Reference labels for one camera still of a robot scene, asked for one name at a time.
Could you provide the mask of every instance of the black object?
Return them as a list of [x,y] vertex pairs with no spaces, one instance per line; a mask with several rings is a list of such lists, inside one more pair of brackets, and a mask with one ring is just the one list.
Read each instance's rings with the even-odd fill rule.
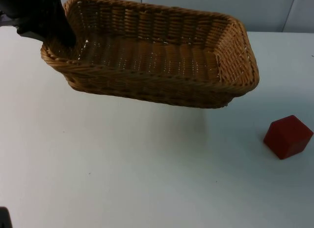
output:
[[9,210],[6,207],[0,207],[0,228],[12,228]]
[[15,26],[19,35],[41,41],[54,35],[66,46],[76,42],[61,0],[0,0],[1,26]]

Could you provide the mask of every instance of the red cube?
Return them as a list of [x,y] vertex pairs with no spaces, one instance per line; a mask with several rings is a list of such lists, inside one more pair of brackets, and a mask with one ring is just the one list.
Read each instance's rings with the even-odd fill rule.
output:
[[291,115],[270,124],[264,143],[278,158],[285,159],[302,152],[312,135],[313,131]]

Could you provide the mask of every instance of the rectangular basket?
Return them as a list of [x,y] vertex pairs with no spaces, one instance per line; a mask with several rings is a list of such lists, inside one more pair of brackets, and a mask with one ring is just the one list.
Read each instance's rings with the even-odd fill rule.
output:
[[48,38],[41,55],[75,90],[220,108],[259,82],[231,16],[124,0],[68,0],[65,11],[76,45]]

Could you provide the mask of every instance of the wicker basket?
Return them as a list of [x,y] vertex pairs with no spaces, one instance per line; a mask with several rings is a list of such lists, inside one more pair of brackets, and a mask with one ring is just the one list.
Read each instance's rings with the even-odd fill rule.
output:
[[259,82],[245,28],[231,16],[124,0],[68,0],[65,11],[75,47],[52,37],[41,55],[75,90],[220,108]]

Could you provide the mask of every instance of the white table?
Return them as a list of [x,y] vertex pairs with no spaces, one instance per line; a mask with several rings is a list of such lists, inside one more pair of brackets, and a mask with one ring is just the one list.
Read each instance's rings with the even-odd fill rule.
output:
[[308,228],[314,140],[262,143],[295,114],[314,129],[314,34],[249,33],[261,82],[226,108],[72,90],[41,43],[0,28],[0,205],[14,228]]

